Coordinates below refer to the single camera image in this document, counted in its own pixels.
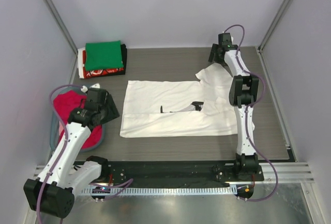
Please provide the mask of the white printed t-shirt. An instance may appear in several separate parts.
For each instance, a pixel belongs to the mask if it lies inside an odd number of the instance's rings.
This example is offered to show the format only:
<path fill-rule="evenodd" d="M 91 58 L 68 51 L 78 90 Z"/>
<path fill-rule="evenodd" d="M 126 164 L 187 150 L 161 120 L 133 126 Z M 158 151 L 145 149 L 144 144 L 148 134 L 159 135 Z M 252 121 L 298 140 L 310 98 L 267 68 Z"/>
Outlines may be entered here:
<path fill-rule="evenodd" d="M 195 81 L 129 81 L 120 136 L 123 138 L 229 136 L 237 134 L 229 103 L 233 78 L 219 64 Z"/>

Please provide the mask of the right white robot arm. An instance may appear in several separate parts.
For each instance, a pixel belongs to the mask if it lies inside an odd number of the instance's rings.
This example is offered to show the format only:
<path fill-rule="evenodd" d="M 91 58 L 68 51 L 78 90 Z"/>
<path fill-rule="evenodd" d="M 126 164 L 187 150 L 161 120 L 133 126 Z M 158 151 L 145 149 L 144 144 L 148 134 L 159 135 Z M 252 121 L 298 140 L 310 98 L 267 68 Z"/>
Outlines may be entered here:
<path fill-rule="evenodd" d="M 218 43 L 213 44 L 209 55 L 210 62 L 227 66 L 232 75 L 229 102 L 234 107 L 237 121 L 237 150 L 233 174 L 238 180 L 253 178 L 258 173 L 258 155 L 253 147 L 253 105 L 257 101 L 259 78 L 246 67 L 239 47 L 233 44 L 230 33 L 218 35 Z"/>

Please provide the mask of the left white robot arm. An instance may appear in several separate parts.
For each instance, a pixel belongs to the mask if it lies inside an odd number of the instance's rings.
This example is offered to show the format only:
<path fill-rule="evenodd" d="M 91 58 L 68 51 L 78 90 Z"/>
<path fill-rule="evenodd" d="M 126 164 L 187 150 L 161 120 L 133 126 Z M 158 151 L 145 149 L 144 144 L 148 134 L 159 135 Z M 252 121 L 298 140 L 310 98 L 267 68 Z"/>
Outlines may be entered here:
<path fill-rule="evenodd" d="M 98 83 L 83 86 L 81 91 L 86 94 L 85 103 L 70 112 L 68 122 L 63 125 L 64 135 L 44 169 L 36 179 L 27 179 L 23 186 L 39 223 L 43 213 L 66 218 L 85 186 L 94 180 L 105 182 L 110 176 L 107 159 L 98 156 L 91 156 L 81 168 L 70 173 L 92 131 L 119 117 L 111 94 Z"/>

